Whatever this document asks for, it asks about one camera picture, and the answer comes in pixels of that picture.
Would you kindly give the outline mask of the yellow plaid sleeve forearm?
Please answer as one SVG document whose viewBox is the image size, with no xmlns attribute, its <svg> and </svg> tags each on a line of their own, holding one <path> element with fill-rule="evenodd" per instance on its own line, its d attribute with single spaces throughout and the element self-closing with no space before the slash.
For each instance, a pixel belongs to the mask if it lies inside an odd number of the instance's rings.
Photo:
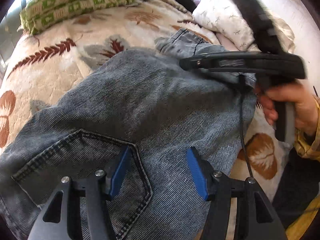
<svg viewBox="0 0 320 240">
<path fill-rule="evenodd" d="M 316 133 L 312 136 L 306 135 L 300 129 L 296 129 L 294 148 L 302 158 L 319 161 L 319 117 L 317 119 Z"/>
</svg>

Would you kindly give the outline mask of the person's right hand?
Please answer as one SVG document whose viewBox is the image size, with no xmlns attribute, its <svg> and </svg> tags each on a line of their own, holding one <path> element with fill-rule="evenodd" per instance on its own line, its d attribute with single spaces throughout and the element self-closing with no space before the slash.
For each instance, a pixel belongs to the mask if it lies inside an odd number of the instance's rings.
<svg viewBox="0 0 320 240">
<path fill-rule="evenodd" d="M 308 136 L 315 135 L 319 111 L 313 95 L 299 82 L 287 83 L 268 90 L 255 86 L 255 93 L 261 103 L 266 121 L 273 125 L 278 120 L 274 103 L 292 102 L 295 105 L 295 126 Z"/>
</svg>

